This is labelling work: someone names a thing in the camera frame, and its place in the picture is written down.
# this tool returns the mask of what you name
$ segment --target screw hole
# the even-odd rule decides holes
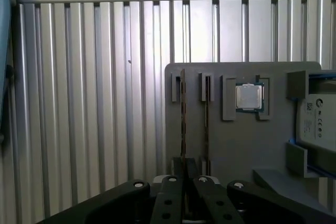
[[[169,218],[170,218],[170,213],[168,213],[168,212],[165,212],[165,213],[162,215],[162,219],[167,220],[167,219],[169,219]]]
[[[171,205],[173,202],[170,199],[168,199],[168,200],[165,200],[164,203],[165,205]]]
[[[223,218],[226,219],[226,220],[232,220],[232,215],[225,214],[225,215],[223,215]]]

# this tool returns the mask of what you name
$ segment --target corrugated metal wall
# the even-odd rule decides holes
[[[170,62],[336,64],[333,0],[28,3],[13,19],[3,223],[164,174]]]

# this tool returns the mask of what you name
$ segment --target gray bracket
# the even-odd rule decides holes
[[[274,169],[254,169],[253,178],[257,185],[274,191],[286,198],[330,214],[316,199],[311,197],[304,185],[288,175],[281,174]]]
[[[257,82],[264,83],[264,111],[258,113],[259,120],[271,120],[274,110],[274,84],[273,77],[267,74],[256,75]]]
[[[308,150],[296,144],[286,143],[286,167],[303,178],[323,177],[319,174],[309,171]]]
[[[205,102],[205,79],[206,77],[210,77],[210,101],[215,101],[215,80],[214,75],[212,73],[200,73],[200,81],[201,81],[201,101]]]
[[[222,119],[236,120],[236,77],[221,76],[222,79]]]
[[[309,76],[312,74],[334,74],[335,70],[303,70],[287,73],[287,98],[306,99],[309,94]]]
[[[172,73],[172,102],[179,101],[180,97],[177,98],[177,87],[181,88],[181,74],[180,73]]]

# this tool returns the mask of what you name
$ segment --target screw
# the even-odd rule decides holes
[[[134,186],[135,186],[135,187],[142,187],[142,186],[143,186],[143,183],[135,183]]]
[[[208,181],[208,179],[206,177],[200,177],[198,179],[198,181],[206,182],[206,181]]]
[[[242,183],[239,183],[239,182],[235,183],[234,186],[239,187],[239,189],[242,189],[244,187],[244,185]]]

